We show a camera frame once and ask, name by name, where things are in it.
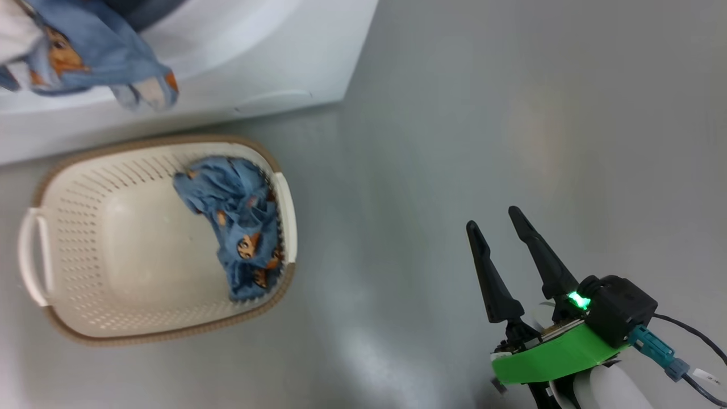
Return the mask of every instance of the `gray floor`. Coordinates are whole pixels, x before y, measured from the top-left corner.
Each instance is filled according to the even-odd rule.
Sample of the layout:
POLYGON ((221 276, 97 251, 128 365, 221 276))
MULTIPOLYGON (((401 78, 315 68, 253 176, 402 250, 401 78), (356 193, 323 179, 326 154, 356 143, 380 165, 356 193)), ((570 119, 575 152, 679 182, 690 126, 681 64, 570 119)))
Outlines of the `gray floor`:
MULTIPOLYGON (((90 349, 22 289, 15 239, 56 159, 0 170, 3 408, 532 408, 500 397, 465 236, 542 300, 520 205, 578 277, 630 277, 727 345, 723 1, 382 0, 343 104, 206 131, 261 140, 287 174, 299 270, 268 314, 193 338, 90 349)), ((722 378, 708 349, 652 328, 722 378)), ((655 365, 655 408, 711 408, 655 365)))

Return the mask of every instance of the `green light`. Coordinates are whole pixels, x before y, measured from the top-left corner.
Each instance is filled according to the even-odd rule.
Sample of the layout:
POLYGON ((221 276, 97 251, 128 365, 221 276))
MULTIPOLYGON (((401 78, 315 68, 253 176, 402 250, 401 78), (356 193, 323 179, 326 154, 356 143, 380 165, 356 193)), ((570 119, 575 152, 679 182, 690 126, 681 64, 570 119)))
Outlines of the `green light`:
POLYGON ((568 294, 568 298, 570 298, 571 301, 573 301, 573 303, 576 304, 576 306, 578 308, 580 308, 582 310, 588 309, 588 304, 590 304, 590 298, 583 298, 580 295, 578 295, 578 293, 576 293, 575 291, 568 294))

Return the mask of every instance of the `beige plastic basket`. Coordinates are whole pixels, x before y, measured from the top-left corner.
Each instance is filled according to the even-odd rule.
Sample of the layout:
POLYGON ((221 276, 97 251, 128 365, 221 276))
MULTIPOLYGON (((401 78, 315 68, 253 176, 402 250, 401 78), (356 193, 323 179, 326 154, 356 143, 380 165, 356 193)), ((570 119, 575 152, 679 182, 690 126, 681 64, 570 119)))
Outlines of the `beige plastic basket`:
POLYGON ((20 272, 51 323, 75 341, 124 345, 214 330, 255 317, 286 292, 297 227, 288 183, 275 159, 239 137, 186 136, 114 146, 72 157, 41 183, 18 239, 20 272), (205 156, 255 163, 276 194, 283 272, 264 297, 228 300, 217 240, 172 186, 205 156), (33 262, 39 228, 44 280, 33 262))

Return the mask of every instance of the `white handle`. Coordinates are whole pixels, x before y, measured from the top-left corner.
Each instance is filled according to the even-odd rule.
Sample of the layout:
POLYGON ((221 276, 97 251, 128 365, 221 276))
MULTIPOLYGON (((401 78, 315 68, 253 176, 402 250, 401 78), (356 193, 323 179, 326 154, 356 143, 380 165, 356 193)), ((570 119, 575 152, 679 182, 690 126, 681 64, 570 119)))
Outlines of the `white handle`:
POLYGON ((48 235, 48 223, 42 215, 41 210, 31 207, 25 213, 23 223, 20 224, 20 235, 17 238, 17 258, 20 261, 20 275, 23 277, 25 288, 31 298, 40 306, 48 305, 46 290, 43 288, 38 274, 36 264, 33 261, 33 229, 36 224, 40 228, 41 251, 43 254, 43 270, 45 270, 46 284, 50 287, 51 263, 50 263, 50 241, 48 235))
POLYGON ((290 186, 282 173, 275 174, 278 187, 278 201, 280 202, 280 215, 283 220, 283 238, 285 240, 285 259, 288 263, 295 263, 298 256, 298 225, 295 220, 295 207, 293 196, 290 195, 290 186))

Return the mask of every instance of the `teal connector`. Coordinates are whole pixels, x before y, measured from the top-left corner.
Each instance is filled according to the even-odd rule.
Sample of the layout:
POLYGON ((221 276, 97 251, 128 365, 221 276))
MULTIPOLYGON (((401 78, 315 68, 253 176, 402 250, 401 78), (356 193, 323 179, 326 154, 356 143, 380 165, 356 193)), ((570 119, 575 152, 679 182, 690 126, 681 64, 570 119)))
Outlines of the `teal connector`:
POLYGON ((639 325, 631 331, 628 343, 664 368, 664 372, 674 382, 679 381, 682 375, 689 372, 689 365, 683 360, 675 358, 674 350, 643 325, 639 325))

